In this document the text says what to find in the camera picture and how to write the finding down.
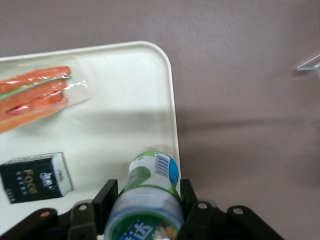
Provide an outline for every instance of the bolt hole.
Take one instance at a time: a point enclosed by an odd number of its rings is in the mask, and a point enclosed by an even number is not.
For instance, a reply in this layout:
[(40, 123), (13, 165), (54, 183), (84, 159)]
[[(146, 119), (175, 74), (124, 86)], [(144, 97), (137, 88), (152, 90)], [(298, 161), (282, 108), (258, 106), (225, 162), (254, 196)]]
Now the bolt hole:
[(40, 214), (40, 217), (45, 218), (48, 217), (50, 215), (49, 211), (44, 211), (43, 213)]
[(88, 208), (88, 206), (85, 205), (85, 204), (83, 204), (83, 205), (81, 205), (81, 206), (79, 207), (79, 211), (84, 211), (84, 210), (86, 210), (87, 208)]
[(78, 239), (85, 239), (87, 237), (87, 235), (85, 233), (82, 233), (81, 235), (79, 235)]

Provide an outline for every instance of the barcode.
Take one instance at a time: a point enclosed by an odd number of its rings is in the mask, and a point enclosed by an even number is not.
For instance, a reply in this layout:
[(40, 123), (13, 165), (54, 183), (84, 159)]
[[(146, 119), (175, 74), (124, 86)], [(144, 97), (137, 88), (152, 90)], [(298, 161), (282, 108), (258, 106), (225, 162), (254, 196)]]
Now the barcode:
[(169, 160), (168, 158), (158, 155), (155, 158), (155, 173), (169, 178)]

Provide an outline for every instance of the plastic wrapper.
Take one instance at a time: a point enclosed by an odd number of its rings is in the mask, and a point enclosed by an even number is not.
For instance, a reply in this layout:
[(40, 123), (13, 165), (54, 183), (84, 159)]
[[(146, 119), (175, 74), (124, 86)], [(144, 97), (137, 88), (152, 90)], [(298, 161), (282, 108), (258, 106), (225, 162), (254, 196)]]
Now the plastic wrapper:
[(89, 99), (75, 59), (0, 63), (0, 134)]

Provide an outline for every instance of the metal bracket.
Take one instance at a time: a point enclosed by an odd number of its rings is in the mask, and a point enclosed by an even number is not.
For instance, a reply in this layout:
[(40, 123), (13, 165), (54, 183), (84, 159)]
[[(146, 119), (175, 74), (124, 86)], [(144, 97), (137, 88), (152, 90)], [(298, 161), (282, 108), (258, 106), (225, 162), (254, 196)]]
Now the metal bracket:
[(319, 79), (320, 79), (320, 55), (312, 58), (311, 60), (305, 62), (301, 66), (298, 66), (296, 68), (298, 71), (310, 71), (314, 70), (318, 73)]

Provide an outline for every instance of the bottle label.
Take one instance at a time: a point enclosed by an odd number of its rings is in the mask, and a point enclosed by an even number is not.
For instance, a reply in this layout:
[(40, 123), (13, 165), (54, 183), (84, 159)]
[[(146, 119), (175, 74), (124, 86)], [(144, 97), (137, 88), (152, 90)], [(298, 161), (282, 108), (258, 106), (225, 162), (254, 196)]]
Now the bottle label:
[(175, 240), (178, 228), (163, 216), (133, 213), (121, 217), (113, 225), (108, 239), (112, 240)]
[(176, 190), (179, 170), (168, 155), (148, 151), (137, 156), (129, 166), (129, 180), (120, 194), (136, 188), (156, 188), (164, 190), (180, 201)]

